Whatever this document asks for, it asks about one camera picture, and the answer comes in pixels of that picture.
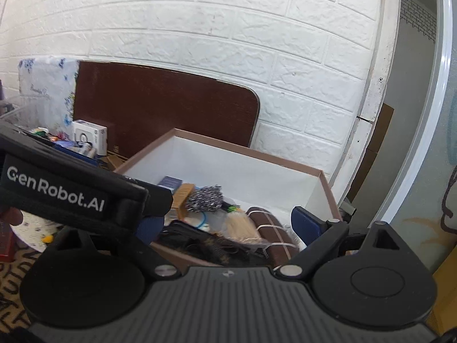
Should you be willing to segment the person's left hand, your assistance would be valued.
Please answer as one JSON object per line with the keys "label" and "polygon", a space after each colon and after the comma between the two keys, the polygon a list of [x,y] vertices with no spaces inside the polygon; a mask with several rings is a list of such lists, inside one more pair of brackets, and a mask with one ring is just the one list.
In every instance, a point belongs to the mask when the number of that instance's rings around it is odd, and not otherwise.
{"label": "person's left hand", "polygon": [[0,207],[0,220],[9,225],[17,226],[23,223],[23,213],[17,208],[2,205]]}

